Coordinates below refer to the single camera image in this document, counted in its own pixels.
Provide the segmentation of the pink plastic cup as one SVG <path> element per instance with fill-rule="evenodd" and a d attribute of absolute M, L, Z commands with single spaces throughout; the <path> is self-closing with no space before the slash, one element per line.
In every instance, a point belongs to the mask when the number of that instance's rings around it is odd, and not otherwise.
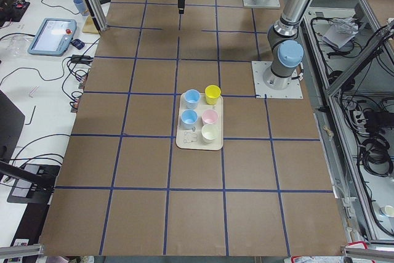
<path fill-rule="evenodd" d="M 215 110 L 207 109 L 207 110 L 203 111 L 201 119 L 202 119 L 204 125 L 216 124 L 219 120 L 219 115 Z"/>

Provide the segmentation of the blue cup near yellow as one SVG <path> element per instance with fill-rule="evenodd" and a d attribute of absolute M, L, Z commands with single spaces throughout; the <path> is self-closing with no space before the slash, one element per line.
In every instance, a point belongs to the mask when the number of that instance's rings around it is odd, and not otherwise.
<path fill-rule="evenodd" d="M 200 92 L 196 89 L 189 89 L 185 92 L 184 99 L 188 109 L 196 109 L 200 101 Z"/>

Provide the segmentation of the crumpled white paper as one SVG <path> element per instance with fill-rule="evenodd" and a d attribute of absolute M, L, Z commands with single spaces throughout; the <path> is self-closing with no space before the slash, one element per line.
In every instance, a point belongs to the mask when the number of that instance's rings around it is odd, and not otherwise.
<path fill-rule="evenodd" d="M 323 35 L 322 40 L 336 49 L 341 49 L 358 33 L 358 25 L 353 17 L 333 18 L 331 27 Z"/>

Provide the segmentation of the cream plastic tray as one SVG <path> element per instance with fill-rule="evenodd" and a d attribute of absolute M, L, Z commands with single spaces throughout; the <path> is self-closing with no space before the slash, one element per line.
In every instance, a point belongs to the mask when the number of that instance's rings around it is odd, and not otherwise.
<path fill-rule="evenodd" d="M 198 115 L 196 123 L 191 129 L 186 129 L 182 124 L 182 113 L 187 110 L 187 102 L 185 100 L 185 93 L 181 95 L 180 106 L 179 106 L 179 116 L 177 123 L 176 132 L 176 145 L 182 149 L 192 149 L 192 150 L 220 150 L 223 147 L 223 98 L 220 96 L 215 105 L 209 105 L 206 103 L 204 93 L 200 93 L 200 101 L 195 109 Z M 202 115 L 206 110 L 214 110 L 217 112 L 219 118 L 215 123 L 218 129 L 218 136 L 210 143 L 207 143 L 201 130 L 204 126 Z"/>

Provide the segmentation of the near blue teach pendant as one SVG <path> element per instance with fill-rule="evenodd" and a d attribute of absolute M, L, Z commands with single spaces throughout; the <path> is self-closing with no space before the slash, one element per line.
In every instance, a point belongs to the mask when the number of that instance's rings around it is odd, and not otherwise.
<path fill-rule="evenodd" d="M 27 52 L 31 55 L 61 56 L 76 31 L 73 19 L 45 18 Z"/>

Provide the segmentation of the wooden mug tree stand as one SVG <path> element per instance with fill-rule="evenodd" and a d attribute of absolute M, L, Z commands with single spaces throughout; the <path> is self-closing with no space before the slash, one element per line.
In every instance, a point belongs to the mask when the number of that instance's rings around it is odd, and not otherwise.
<path fill-rule="evenodd" d="M 90 16 L 90 12 L 89 12 L 89 9 L 87 8 L 87 12 L 88 12 L 88 15 L 87 15 L 87 18 L 86 18 L 86 21 L 85 21 L 85 24 L 84 24 L 84 26 L 83 26 L 83 28 L 82 28 L 82 32 L 83 33 L 89 33 L 89 34 L 100 34 L 98 31 L 97 31 L 97 29 L 95 28 L 95 25 L 94 25 L 94 23 L 93 23 L 93 21 L 92 21 L 92 17 Z"/>

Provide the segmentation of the pale green plastic cup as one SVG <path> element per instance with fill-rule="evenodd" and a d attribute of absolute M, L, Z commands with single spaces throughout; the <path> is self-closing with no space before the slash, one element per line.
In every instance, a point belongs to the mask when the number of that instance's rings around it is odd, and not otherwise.
<path fill-rule="evenodd" d="M 213 143 L 219 136 L 219 130 L 214 124 L 205 124 L 201 129 L 201 135 L 205 143 Z"/>

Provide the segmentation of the blue cup far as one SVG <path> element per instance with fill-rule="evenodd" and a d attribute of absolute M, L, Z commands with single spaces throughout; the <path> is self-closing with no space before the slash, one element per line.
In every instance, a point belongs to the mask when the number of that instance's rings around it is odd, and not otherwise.
<path fill-rule="evenodd" d="M 181 114 L 181 124 L 184 129 L 193 129 L 198 120 L 198 114 L 192 109 L 184 110 Z"/>

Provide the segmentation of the black laptop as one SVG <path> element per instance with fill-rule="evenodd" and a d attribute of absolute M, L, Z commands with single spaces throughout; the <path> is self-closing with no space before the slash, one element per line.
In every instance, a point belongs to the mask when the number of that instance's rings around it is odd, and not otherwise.
<path fill-rule="evenodd" d="M 1 161 L 9 161 L 17 146 L 25 123 L 25 115 L 1 91 Z"/>

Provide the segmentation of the yellow plastic cup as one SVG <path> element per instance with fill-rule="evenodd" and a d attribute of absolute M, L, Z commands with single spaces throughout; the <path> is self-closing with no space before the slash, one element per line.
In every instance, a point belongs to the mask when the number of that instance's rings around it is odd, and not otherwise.
<path fill-rule="evenodd" d="M 219 97 L 221 96 L 221 88 L 211 84 L 205 88 L 204 93 L 205 93 L 206 103 L 208 105 L 215 105 Z"/>

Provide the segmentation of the paper cup in frame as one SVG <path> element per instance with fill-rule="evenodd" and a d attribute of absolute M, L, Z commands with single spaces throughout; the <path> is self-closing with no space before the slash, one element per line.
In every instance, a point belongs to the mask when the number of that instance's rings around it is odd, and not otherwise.
<path fill-rule="evenodd" d="M 379 213 L 385 217 L 394 218 L 394 207 L 391 205 L 382 206 L 379 208 Z"/>

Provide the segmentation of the blue cup on desk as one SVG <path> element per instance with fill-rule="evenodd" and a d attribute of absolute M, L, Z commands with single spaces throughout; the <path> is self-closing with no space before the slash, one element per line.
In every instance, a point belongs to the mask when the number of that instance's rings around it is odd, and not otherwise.
<path fill-rule="evenodd" d="M 84 3 L 84 0 L 73 0 L 73 3 L 81 15 L 87 14 L 87 8 Z"/>

